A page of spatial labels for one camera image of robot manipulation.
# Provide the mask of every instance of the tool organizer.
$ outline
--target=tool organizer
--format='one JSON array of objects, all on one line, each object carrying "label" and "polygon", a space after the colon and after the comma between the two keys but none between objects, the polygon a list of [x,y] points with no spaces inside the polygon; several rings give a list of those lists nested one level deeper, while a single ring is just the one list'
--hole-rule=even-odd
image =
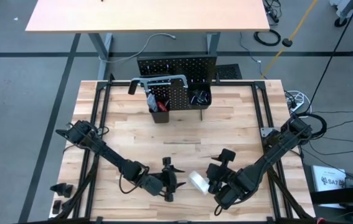
[{"label": "tool organizer", "polygon": [[[204,110],[212,97],[210,86],[216,75],[216,58],[214,56],[183,56],[161,58],[139,58],[138,66],[141,77],[153,75],[185,75],[188,89],[183,87],[182,80],[175,80],[170,86],[150,86],[150,92],[157,98],[169,99],[169,110]],[[198,103],[193,97],[197,91],[209,93],[208,101]]]}]

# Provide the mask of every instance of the table leg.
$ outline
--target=table leg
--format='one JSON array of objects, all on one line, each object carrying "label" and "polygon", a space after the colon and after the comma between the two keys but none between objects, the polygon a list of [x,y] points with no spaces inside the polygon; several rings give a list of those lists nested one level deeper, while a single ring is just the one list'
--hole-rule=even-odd
[{"label": "table leg", "polygon": [[[107,33],[104,43],[103,43],[103,40],[101,39],[100,34],[94,33],[94,34],[88,34],[88,35],[97,53],[99,54],[99,57],[102,60],[108,60],[113,34]],[[108,72],[108,65],[109,63],[100,61],[97,80],[104,80],[105,78],[107,78],[106,73]]]},{"label": "table leg", "polygon": [[207,32],[207,51],[209,55],[216,55],[220,32]]}]

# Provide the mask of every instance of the black metal frame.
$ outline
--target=black metal frame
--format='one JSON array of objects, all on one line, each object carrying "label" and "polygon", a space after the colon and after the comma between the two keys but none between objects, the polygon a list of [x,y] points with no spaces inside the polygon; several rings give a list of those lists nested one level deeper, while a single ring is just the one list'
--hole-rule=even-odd
[{"label": "black metal frame", "polygon": [[[271,117],[271,111],[270,111],[270,105],[269,105],[269,100],[268,100],[268,95],[266,92],[266,86],[265,86],[265,81],[238,81],[238,82],[221,82],[220,80],[213,80],[212,81],[213,86],[250,86],[252,89],[252,95],[254,99],[254,105],[255,105],[255,112],[257,114],[257,121],[258,121],[258,130],[261,133],[261,128],[264,128],[263,124],[263,119],[262,119],[262,113],[261,113],[261,108],[260,108],[260,100],[258,97],[258,89],[261,90],[262,97],[263,97],[263,104],[265,105],[265,112],[266,112],[266,120],[268,122],[268,127],[273,128],[273,119]],[[110,96],[110,87],[111,86],[129,86],[129,81],[117,81],[113,82],[113,77],[110,77],[109,82],[106,83],[98,83],[97,88],[96,88],[96,95],[95,95],[95,100],[93,103],[93,108],[92,108],[92,116],[91,116],[91,122],[94,124],[96,120],[96,114],[97,114],[97,108],[98,108],[98,99],[100,97],[100,92],[101,89],[103,89],[104,86],[107,86],[106,88],[106,93],[105,93],[105,100],[103,103],[103,113],[101,114],[101,119],[100,119],[100,128],[104,127],[104,122],[106,118],[106,111],[108,107],[108,99]],[[263,147],[263,137],[261,135],[261,143]],[[85,177],[86,171],[87,171],[87,164],[88,164],[88,159],[89,159],[89,152],[85,151],[83,161],[82,161],[82,169],[81,169],[81,177]],[[98,165],[98,160],[99,157],[95,155],[94,162],[92,164],[93,166]],[[278,175],[284,185],[286,185],[285,182],[285,176],[283,172],[283,165],[281,161],[277,163],[277,170],[278,170]],[[276,194],[276,188],[275,188],[275,183],[272,178],[268,175],[268,181],[269,181],[269,187],[270,187],[270,195],[271,195],[271,201],[273,204],[273,212],[275,214],[275,218],[280,218],[280,207],[278,205],[278,197]],[[96,183],[96,177],[94,180],[90,183],[90,188],[89,188],[89,193],[88,193],[88,201],[87,201],[87,207],[85,209],[85,216],[84,218],[90,218],[91,210],[92,210],[92,204],[93,204],[93,194],[95,191],[95,183]],[[292,210],[290,204],[286,201],[285,197],[283,196],[284,202],[285,202],[285,207],[286,207],[286,214],[287,218],[292,218]],[[73,218],[78,218],[80,210],[80,205],[78,207],[75,207],[74,209],[74,214]],[[233,223],[252,223],[252,224],[262,224],[262,223],[269,223],[271,222],[270,219],[268,221],[263,221],[263,222],[233,222]],[[142,223],[142,222],[101,222],[101,223],[122,223],[122,224],[134,224],[134,223]],[[198,223],[198,222],[144,222],[144,223],[155,223],[155,224],[175,224],[175,223]],[[206,223],[229,223],[229,222],[206,222]]]}]

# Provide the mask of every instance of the desk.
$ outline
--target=desk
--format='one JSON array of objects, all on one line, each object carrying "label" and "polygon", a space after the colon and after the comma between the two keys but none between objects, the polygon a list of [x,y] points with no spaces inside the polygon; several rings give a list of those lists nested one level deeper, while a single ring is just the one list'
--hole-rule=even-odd
[{"label": "desk", "polygon": [[[208,32],[216,54],[220,31],[268,31],[262,0],[38,0],[27,32],[88,33],[100,58],[108,60],[112,34],[100,32]],[[98,79],[105,78],[102,62]]]},{"label": "desk", "polygon": [[[97,83],[82,82],[72,123],[79,119],[90,119]],[[276,127],[281,126],[289,118],[281,81],[267,80],[265,83],[273,122]],[[127,86],[112,86],[105,121],[105,126],[109,127],[110,132],[104,135],[103,140],[124,158],[150,166],[151,172],[160,171],[162,158],[171,156],[175,167],[186,172],[177,174],[180,182],[187,181],[187,176],[193,170],[206,176],[205,171],[209,163],[215,162],[211,157],[219,155],[223,148],[233,150],[237,154],[234,162],[229,164],[231,169],[237,170],[254,163],[263,155],[263,151],[252,89],[249,86],[213,86],[211,90],[212,105],[203,110],[203,121],[200,120],[200,111],[171,111],[169,123],[154,124],[142,91],[129,95]],[[101,95],[100,105],[103,103],[103,95],[104,93]],[[264,111],[263,103],[260,105],[261,111]],[[71,147],[64,154],[60,168],[58,183],[73,184],[73,193],[78,184],[82,158],[83,150]],[[314,216],[300,157],[288,152],[282,162],[289,190],[306,212]],[[128,195],[122,194],[118,188],[119,176],[115,166],[100,158],[92,220],[102,216],[104,220],[116,221],[226,222],[265,221],[266,217],[273,216],[266,175],[252,198],[224,210],[217,217],[214,216],[217,204],[213,195],[204,196],[189,182],[177,189],[174,201],[168,203],[162,197],[150,196],[143,189],[136,189]],[[123,188],[131,187],[123,181]],[[88,190],[82,199],[81,217],[86,207],[87,192]],[[278,195],[281,214],[285,217],[280,192]],[[56,194],[54,200],[65,202],[67,199]]]}]

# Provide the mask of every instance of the wheel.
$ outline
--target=wheel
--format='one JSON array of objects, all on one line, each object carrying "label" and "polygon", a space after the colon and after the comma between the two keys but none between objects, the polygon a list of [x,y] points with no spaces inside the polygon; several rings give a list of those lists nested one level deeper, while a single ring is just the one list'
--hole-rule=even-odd
[{"label": "wheel", "polygon": [[335,27],[343,27],[344,25],[346,25],[347,22],[348,22],[348,20],[346,18],[342,22],[341,22],[341,18],[338,18],[334,22],[334,26]]}]

